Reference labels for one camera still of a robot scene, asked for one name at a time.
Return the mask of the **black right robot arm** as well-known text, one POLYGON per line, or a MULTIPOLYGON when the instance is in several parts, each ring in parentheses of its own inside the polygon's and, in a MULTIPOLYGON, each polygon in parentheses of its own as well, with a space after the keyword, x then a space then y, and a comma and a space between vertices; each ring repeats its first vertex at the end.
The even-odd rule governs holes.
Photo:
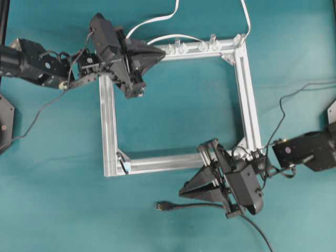
POLYGON ((277 141, 272 149, 280 164, 278 169, 260 151, 251 153, 248 158, 237 158, 217 139, 204 142, 197 148, 204 165, 178 194, 184 198, 221 202, 228 218, 243 214, 245 209, 256 215, 264 206, 258 175, 269 178, 287 170, 294 171, 298 164, 314 172, 335 167, 335 131, 331 128, 277 141))

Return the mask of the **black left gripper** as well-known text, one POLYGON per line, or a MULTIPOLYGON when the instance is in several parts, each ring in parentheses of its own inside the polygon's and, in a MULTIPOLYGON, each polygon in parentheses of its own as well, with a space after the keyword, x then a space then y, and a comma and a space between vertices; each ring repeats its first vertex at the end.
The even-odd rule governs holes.
POLYGON ((146 84, 142 76, 166 56, 164 50, 144 41, 126 39, 121 26, 115 27, 112 36, 100 45, 98 55, 104 70, 128 99, 143 96, 146 84))

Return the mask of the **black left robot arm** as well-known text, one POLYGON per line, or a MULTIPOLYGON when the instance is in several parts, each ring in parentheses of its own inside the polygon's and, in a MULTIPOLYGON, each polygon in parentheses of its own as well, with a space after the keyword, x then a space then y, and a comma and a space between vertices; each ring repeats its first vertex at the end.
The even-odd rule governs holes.
POLYGON ((93 53, 84 47, 71 56, 19 38, 1 46, 1 76, 67 91, 106 75, 130 99, 143 95, 143 75, 166 55, 143 41, 125 38, 121 28, 91 26, 87 41, 93 42, 93 53))

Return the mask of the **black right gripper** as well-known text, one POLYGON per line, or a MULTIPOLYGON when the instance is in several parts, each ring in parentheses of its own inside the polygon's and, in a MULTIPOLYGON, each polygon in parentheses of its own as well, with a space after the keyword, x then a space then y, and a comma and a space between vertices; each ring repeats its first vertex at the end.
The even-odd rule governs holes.
POLYGON ((197 148, 204 165, 179 191, 179 197, 206 202, 221 202, 227 218, 243 215, 246 208, 240 206, 231 191, 225 174, 252 165, 248 160, 236 159, 217 139, 202 143, 197 148))

